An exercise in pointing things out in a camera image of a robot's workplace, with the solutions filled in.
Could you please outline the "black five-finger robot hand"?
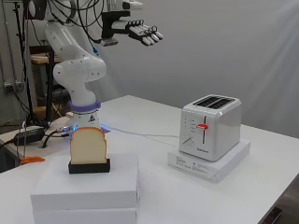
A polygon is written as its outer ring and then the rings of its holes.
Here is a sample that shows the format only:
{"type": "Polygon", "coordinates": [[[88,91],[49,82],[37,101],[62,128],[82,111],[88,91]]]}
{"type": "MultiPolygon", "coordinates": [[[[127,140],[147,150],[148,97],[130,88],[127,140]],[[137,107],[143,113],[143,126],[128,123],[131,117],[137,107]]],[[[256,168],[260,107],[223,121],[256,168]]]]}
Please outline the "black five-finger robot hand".
{"type": "Polygon", "coordinates": [[[126,10],[105,12],[102,15],[103,28],[100,44],[103,47],[119,43],[114,35],[127,35],[146,47],[153,46],[164,39],[155,25],[148,26],[143,20],[124,19],[124,17],[130,16],[131,12],[126,10]]]}

